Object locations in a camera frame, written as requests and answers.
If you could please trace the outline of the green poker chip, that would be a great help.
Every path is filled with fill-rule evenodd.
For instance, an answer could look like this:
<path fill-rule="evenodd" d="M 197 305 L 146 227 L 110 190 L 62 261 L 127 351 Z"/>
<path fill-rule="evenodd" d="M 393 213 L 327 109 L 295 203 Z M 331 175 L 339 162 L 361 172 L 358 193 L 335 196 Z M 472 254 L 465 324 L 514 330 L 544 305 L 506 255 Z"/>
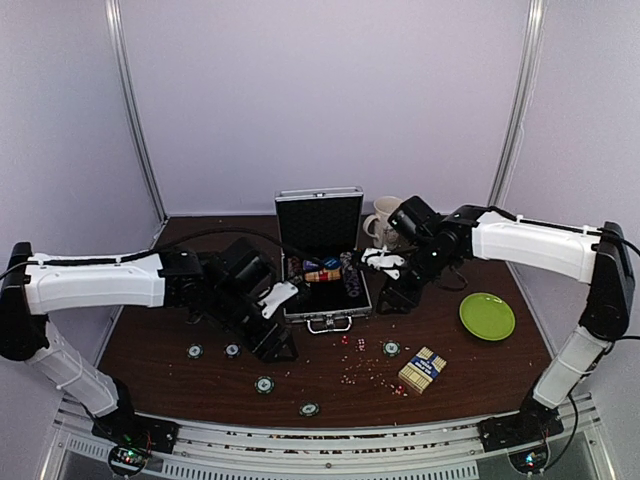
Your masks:
<path fill-rule="evenodd" d="M 305 402 L 299 407 L 299 415 L 302 417 L 313 417 L 320 412 L 320 405 L 316 402 Z"/>
<path fill-rule="evenodd" d="M 270 376 L 259 376 L 254 382 L 257 393 L 262 395 L 270 394 L 275 388 L 275 381 Z"/>
<path fill-rule="evenodd" d="M 401 345 L 396 341 L 386 341 L 382 344 L 382 352 L 387 357 L 395 357 L 401 352 Z"/>
<path fill-rule="evenodd" d="M 204 353 L 204 348 L 200 344 L 191 344 L 187 348 L 186 353 L 189 359 L 199 359 Z"/>

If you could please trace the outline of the aluminium poker chip case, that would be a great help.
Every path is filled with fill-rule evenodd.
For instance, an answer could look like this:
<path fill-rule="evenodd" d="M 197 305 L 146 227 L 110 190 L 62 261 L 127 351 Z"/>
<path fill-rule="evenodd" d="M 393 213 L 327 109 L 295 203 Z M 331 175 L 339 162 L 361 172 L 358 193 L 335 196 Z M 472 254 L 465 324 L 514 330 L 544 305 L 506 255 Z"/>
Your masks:
<path fill-rule="evenodd" d="M 341 253 L 351 252 L 362 287 L 359 297 L 350 298 L 342 278 L 326 283 L 294 282 L 299 293 L 285 303 L 288 324 L 304 325 L 313 335 L 344 334 L 354 320 L 371 314 L 368 286 L 356 260 L 363 201 L 358 186 L 283 190 L 275 195 L 280 241 L 287 246 L 281 253 L 282 277 L 288 280 L 289 257 L 298 257 L 302 264 L 311 260 L 325 269 L 323 259 L 340 259 Z"/>

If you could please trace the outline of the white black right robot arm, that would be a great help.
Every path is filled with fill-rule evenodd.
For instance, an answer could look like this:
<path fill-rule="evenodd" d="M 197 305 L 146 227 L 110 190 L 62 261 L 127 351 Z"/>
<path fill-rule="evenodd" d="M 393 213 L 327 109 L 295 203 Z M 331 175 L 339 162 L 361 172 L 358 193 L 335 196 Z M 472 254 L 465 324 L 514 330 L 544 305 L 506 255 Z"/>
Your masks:
<path fill-rule="evenodd" d="M 555 272 L 589 287 L 576 328 L 536 379 L 519 410 L 479 423 L 485 450 L 538 442 L 562 432 L 558 407 L 626 333 L 635 278 L 632 245 L 621 227 L 571 227 L 525 219 L 495 206 L 464 205 L 444 215 L 420 197 L 401 203 L 389 225 L 414 251 L 408 255 L 369 249 L 364 265 L 388 278 L 379 295 L 381 313 L 408 313 L 424 286 L 447 267 L 471 259 L 500 260 Z"/>

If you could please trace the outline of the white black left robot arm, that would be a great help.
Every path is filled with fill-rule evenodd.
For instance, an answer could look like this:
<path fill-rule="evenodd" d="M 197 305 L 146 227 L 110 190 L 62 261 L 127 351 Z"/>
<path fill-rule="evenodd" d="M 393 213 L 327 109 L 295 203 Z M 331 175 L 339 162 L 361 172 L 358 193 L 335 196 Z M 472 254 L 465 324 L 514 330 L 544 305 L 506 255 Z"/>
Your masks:
<path fill-rule="evenodd" d="M 73 396 L 113 441 L 148 438 L 126 385 L 87 364 L 50 321 L 55 311 L 141 306 L 187 308 L 217 321 L 265 363 L 298 356 L 275 312 L 298 289 L 278 282 L 270 260 L 240 238 L 221 252 L 165 247 L 106 257 L 35 254 L 14 246 L 1 276 L 1 355 L 42 372 Z"/>

